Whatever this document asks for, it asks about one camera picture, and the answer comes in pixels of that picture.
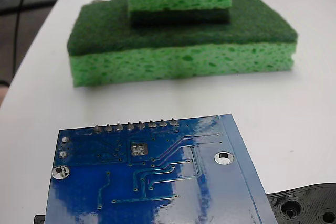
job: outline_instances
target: circuit board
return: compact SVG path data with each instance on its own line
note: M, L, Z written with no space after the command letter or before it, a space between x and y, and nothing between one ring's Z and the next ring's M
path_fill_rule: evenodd
M276 224L231 115L61 130L46 224Z

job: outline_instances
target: black cable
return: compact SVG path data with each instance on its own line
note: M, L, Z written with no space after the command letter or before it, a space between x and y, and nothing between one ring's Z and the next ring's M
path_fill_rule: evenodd
M16 73L16 58L17 58L17 37L18 37L18 30L20 26L20 16L21 16L21 10L23 7L24 0L20 0L18 9L17 9L17 15L16 15L16 21L15 21L15 30L14 30L14 45L13 45L13 78Z
M7 81L0 81L0 86L9 87L9 83Z

